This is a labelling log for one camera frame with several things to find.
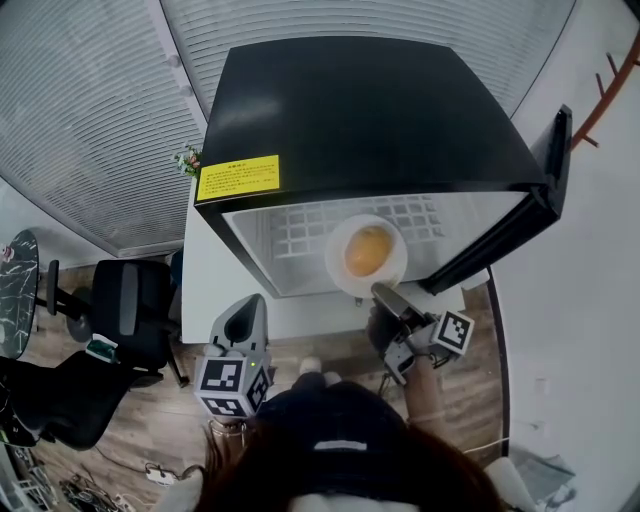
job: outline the round black marble table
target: round black marble table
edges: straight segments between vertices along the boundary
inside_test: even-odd
[[[17,359],[27,348],[38,289],[38,242],[29,230],[11,242],[9,262],[0,262],[0,356]]]

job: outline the orange food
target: orange food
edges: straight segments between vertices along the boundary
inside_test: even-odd
[[[351,237],[347,245],[347,270],[356,277],[373,274],[387,261],[392,247],[391,235],[384,228],[370,226],[361,229]]]

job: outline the person's arm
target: person's arm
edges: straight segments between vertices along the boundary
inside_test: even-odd
[[[446,440],[448,432],[440,383],[431,359],[427,356],[417,356],[405,378],[407,385],[404,388],[404,398],[409,412],[409,424]]]

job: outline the black mini fridge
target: black mini fridge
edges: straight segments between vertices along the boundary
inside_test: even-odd
[[[398,228],[404,281],[437,294],[562,213],[571,112],[529,149],[451,49],[312,37],[230,51],[195,207],[274,297],[338,288],[327,237],[372,213]]]

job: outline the power strip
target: power strip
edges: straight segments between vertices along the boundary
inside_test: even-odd
[[[147,479],[152,482],[167,487],[177,482],[178,477],[172,471],[163,471],[158,468],[147,468]]]
[[[138,512],[126,498],[122,497],[121,494],[116,494],[116,499],[113,500],[113,502],[116,504],[116,507],[118,507],[118,510],[121,510],[122,512]]]

